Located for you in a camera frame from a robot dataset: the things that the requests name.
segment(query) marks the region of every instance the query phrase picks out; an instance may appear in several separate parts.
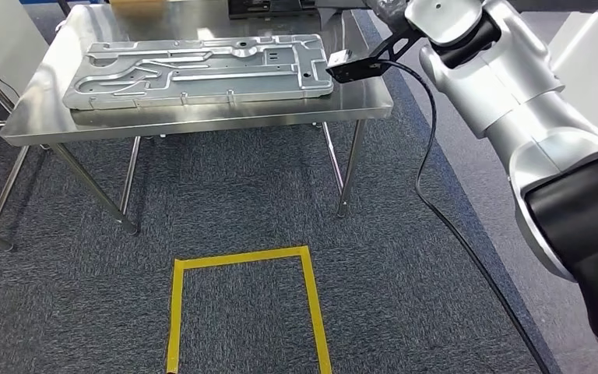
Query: metal plate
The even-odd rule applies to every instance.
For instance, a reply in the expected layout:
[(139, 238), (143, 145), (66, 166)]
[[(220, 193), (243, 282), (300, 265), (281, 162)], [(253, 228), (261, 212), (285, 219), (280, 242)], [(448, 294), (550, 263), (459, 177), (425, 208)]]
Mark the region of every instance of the metal plate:
[(333, 91), (319, 35), (94, 43), (65, 92), (70, 109), (219, 104)]

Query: gray carpet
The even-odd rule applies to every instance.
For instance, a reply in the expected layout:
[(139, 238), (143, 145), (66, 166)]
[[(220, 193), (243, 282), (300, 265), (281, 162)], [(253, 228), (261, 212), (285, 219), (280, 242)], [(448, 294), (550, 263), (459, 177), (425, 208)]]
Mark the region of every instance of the gray carpet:
[[(361, 24), (374, 43), (369, 19)], [(146, 140), (127, 236), (52, 153), (33, 150), (0, 224), (0, 372), (162, 372), (173, 258), (311, 250), (334, 372), (536, 372), (457, 241), (410, 188), (427, 124), (397, 72), (338, 219), (309, 125)], [(345, 160), (353, 126), (334, 124)], [(128, 140), (69, 144), (113, 196)], [(0, 140), (0, 187), (16, 150)], [(426, 193), (463, 227), (553, 372), (551, 353), (440, 149)], [(185, 274), (181, 372), (318, 372), (298, 261)]]

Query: white wall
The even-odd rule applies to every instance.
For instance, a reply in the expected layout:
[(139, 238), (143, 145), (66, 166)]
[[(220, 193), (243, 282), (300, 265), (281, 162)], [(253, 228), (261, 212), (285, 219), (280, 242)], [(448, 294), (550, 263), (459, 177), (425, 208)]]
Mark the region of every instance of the white wall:
[[(0, 77), (21, 94), (47, 51), (37, 28), (17, 0), (0, 0)], [(13, 102), (17, 96), (0, 83)]]

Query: yellow tape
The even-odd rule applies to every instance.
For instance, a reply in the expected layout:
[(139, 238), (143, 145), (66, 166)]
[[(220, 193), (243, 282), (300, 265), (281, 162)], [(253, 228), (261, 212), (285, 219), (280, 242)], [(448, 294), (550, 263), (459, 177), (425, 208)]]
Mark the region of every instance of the yellow tape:
[(166, 372), (178, 374), (180, 363), (180, 322), (182, 317), (182, 280), (185, 269), (182, 261), (175, 260), (173, 265), (173, 291), (171, 293), (171, 333), (168, 337), (166, 354)]
[(284, 257), (300, 256), (301, 268), (304, 272), (306, 294), (308, 295), (308, 308), (311, 311), (313, 334), (315, 335), (315, 348), (318, 352), (318, 362), (321, 374), (331, 374), (331, 360), (326, 344), (326, 333), (320, 312), (318, 288), (315, 284), (315, 275), (311, 263), (311, 254), (307, 246), (271, 249), (269, 251), (239, 253), (236, 255), (206, 257), (202, 259), (176, 259), (173, 268), (173, 291), (171, 294), (171, 333), (168, 337), (168, 351), (166, 372), (178, 374), (180, 362), (180, 322), (182, 310), (182, 280), (185, 270), (199, 269), (210, 266), (232, 265), (235, 263), (249, 263), (265, 259), (282, 259)]

